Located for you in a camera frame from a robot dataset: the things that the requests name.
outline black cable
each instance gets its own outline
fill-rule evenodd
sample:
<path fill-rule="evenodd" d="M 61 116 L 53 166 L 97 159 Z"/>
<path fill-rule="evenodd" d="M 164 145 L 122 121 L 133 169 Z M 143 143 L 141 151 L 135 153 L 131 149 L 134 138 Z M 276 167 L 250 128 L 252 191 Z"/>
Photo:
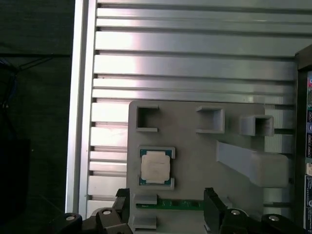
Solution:
<path fill-rule="evenodd" d="M 28 62 L 28 63 L 25 63 L 25 64 L 22 64 L 19 66 L 19 71 L 22 72 L 22 71 L 25 71 L 27 69 L 30 69 L 32 67 L 35 67 L 35 66 L 38 66 L 40 64 L 43 64 L 45 62 L 48 62 L 50 60 L 52 60 L 53 58 L 39 58 L 39 59 L 36 59 L 34 61 L 31 61 L 31 62 Z"/>
<path fill-rule="evenodd" d="M 0 68 L 11 72 L 11 76 L 10 76 L 9 82 L 7 83 L 2 102 L 0 103 L 1 104 L 0 114 L 2 114 L 2 116 L 3 116 L 3 124 L 5 124 L 5 123 L 7 124 L 8 129 L 14 138 L 17 137 L 17 132 L 16 132 L 12 122 L 10 121 L 10 119 L 7 115 L 7 107 L 8 107 L 8 102 L 12 98 L 12 96 L 14 94 L 14 90 L 16 89 L 17 75 L 18 75 L 18 73 L 23 72 L 27 69 L 30 69 L 32 67 L 35 67 L 35 66 L 43 64 L 45 62 L 48 62 L 48 61 L 52 60 L 53 58 L 57 58 L 57 56 L 55 56 L 55 55 L 54 56 L 50 55 L 48 57 L 41 56 L 38 59 L 35 59 L 33 61 L 30 61 L 30 62 L 27 62 L 27 63 L 24 63 L 24 64 L 18 66 L 18 68 L 16 68 L 7 59 L 5 59 L 5 58 L 1 59 L 0 58 Z"/>

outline metal frame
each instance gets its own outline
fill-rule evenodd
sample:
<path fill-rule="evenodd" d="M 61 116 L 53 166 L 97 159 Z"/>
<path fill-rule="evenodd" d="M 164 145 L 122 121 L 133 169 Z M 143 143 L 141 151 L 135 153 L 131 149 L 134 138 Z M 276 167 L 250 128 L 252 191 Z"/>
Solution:
<path fill-rule="evenodd" d="M 311 43 L 312 3 L 281 2 L 76 0 L 66 211 L 85 217 L 126 186 L 133 99 L 265 104 L 265 151 L 292 154 L 293 54 Z M 265 210 L 288 211 L 292 189 L 265 189 Z"/>
<path fill-rule="evenodd" d="M 295 134 L 295 175 L 294 175 L 294 221 L 303 227 L 305 218 L 305 174 L 307 130 L 307 76 L 312 71 L 312 45 L 295 55 L 298 68 L 296 81 L 296 134 Z"/>
<path fill-rule="evenodd" d="M 88 16 L 88 0 L 77 0 L 75 5 L 75 25 L 72 60 L 72 77 L 69 109 L 66 201 L 65 212 L 78 212 L 79 177 L 81 153 L 81 122 L 83 102 L 83 82 L 85 72 L 85 51 Z"/>

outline aluminum profile panel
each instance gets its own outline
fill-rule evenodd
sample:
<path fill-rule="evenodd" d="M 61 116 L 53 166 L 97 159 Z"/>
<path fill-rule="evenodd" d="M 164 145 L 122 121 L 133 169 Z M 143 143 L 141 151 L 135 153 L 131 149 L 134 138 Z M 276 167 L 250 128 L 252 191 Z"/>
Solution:
<path fill-rule="evenodd" d="M 256 55 L 277 58 L 294 55 L 297 48 L 310 43 L 310 38 L 109 31 L 96 32 L 95 47 L 104 51 Z"/>
<path fill-rule="evenodd" d="M 90 145 L 108 148 L 127 148 L 127 126 L 92 127 Z"/>
<path fill-rule="evenodd" d="M 188 11 L 166 9 L 99 8 L 97 26 L 163 30 L 240 32 L 260 35 L 309 35 L 309 15 L 270 14 L 248 11 Z"/>
<path fill-rule="evenodd" d="M 97 0 L 98 3 L 114 3 L 114 4 L 145 4 L 145 5 L 161 5 L 161 6 L 188 6 L 188 7 L 223 7 L 223 8 L 260 8 L 262 10 L 312 10 L 312 3 L 309 0 L 300 2 L 291 1 L 257 1 L 257 0 Z"/>
<path fill-rule="evenodd" d="M 293 95 L 293 84 L 285 82 L 279 85 L 258 83 L 254 80 L 237 81 L 231 79 L 208 78 L 111 78 L 109 75 L 100 76 L 93 80 L 94 88 L 132 89 L 132 90 L 168 90 L 168 91 L 200 91 L 213 93 L 246 93 L 267 95 Z"/>
<path fill-rule="evenodd" d="M 116 75 L 293 80 L 294 72 L 291 61 L 255 59 L 95 55 L 94 63 L 94 73 Z"/>
<path fill-rule="evenodd" d="M 93 172 L 127 173 L 127 163 L 91 161 L 89 170 Z"/>
<path fill-rule="evenodd" d="M 179 101 L 211 101 L 211 102 L 240 102 L 263 103 L 276 105 L 291 105 L 290 96 L 270 96 L 258 94 L 231 94 L 207 92 L 179 92 L 162 90 L 120 90 L 120 89 L 94 89 L 94 98 L 125 98 L 125 99 L 164 99 Z"/>
<path fill-rule="evenodd" d="M 128 122 L 128 102 L 92 103 L 92 122 Z"/>
<path fill-rule="evenodd" d="M 126 188 L 126 177 L 90 176 L 88 195 L 115 197 L 118 189 Z"/>
<path fill-rule="evenodd" d="M 109 149 L 110 151 L 91 151 L 90 160 L 106 162 L 127 162 L 127 151 L 125 149 Z"/>

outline rectangular slot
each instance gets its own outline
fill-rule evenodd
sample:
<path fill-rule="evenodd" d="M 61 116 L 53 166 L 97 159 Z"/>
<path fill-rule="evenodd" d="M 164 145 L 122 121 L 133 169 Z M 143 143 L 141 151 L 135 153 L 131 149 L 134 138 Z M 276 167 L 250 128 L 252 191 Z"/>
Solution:
<path fill-rule="evenodd" d="M 224 133 L 224 110 L 219 107 L 200 106 L 197 133 Z"/>
<path fill-rule="evenodd" d="M 139 132 L 158 132 L 157 122 L 160 119 L 158 106 L 137 107 L 136 130 Z"/>
<path fill-rule="evenodd" d="M 312 151 L 311 151 L 311 146 L 307 146 L 307 157 L 312 158 Z"/>
<path fill-rule="evenodd" d="M 255 118 L 255 135 L 256 136 L 270 136 L 271 135 L 271 118 L 256 117 Z"/>
<path fill-rule="evenodd" d="M 308 111 L 308 122 L 312 122 L 312 111 Z"/>
<path fill-rule="evenodd" d="M 240 134 L 247 136 L 273 136 L 274 119 L 268 115 L 245 116 L 240 119 Z"/>
<path fill-rule="evenodd" d="M 308 145 L 311 145 L 312 146 L 312 135 L 311 134 L 308 134 Z"/>

